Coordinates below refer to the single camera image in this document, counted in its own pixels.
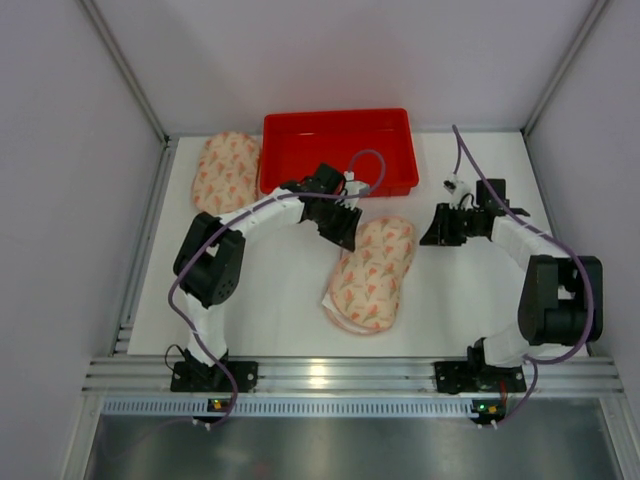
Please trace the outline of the pink floral laundry bag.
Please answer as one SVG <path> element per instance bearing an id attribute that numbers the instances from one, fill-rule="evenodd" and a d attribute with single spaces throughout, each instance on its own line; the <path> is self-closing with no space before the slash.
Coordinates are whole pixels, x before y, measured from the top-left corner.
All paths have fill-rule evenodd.
<path id="1" fill-rule="evenodd" d="M 208 138 L 200 152 L 191 199 L 212 216 L 233 212 L 258 197 L 260 146 L 246 133 L 223 132 Z"/>
<path id="2" fill-rule="evenodd" d="M 322 307 L 339 328 L 375 335 L 396 322 L 402 284 L 417 249 L 416 229 L 403 217 L 385 216 L 360 225 L 355 240 L 355 250 L 341 255 L 328 282 L 335 312 Z"/>

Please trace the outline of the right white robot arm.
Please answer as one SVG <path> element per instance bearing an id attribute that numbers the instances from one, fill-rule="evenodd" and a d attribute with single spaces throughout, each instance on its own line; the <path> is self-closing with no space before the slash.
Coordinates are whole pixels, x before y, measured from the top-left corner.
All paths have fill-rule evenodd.
<path id="1" fill-rule="evenodd" d="M 503 179 L 479 180 L 470 187 L 456 175 L 443 183 L 449 201 L 436 206 L 420 240 L 423 246 L 459 247 L 485 238 L 503 249 L 524 273 L 514 323 L 479 339 L 468 350 L 482 364 L 513 368 L 525 360 L 563 361 L 549 349 L 581 349 L 604 330 L 603 265 L 595 256 L 578 256 L 530 223 L 529 213 L 513 208 Z"/>

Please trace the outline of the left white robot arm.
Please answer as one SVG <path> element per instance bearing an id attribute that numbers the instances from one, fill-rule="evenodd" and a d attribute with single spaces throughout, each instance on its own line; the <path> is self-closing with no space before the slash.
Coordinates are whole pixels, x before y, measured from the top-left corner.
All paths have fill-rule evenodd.
<path id="1" fill-rule="evenodd" d="M 245 249 L 277 230 L 308 221 L 318 234 L 348 251 L 371 187 L 351 171 L 321 164 L 311 176 L 288 181 L 269 195 L 231 213 L 194 217 L 173 265 L 170 308 L 188 325 L 187 362 L 211 369 L 228 352 L 224 306 L 239 285 Z"/>

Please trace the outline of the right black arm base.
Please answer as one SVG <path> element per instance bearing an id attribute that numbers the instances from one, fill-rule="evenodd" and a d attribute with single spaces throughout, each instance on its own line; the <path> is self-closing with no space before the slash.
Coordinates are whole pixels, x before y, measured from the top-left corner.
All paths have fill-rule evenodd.
<path id="1" fill-rule="evenodd" d="M 524 393 L 526 380 L 521 367 L 502 368 L 473 365 L 469 360 L 449 360 L 434 363 L 438 393 Z"/>

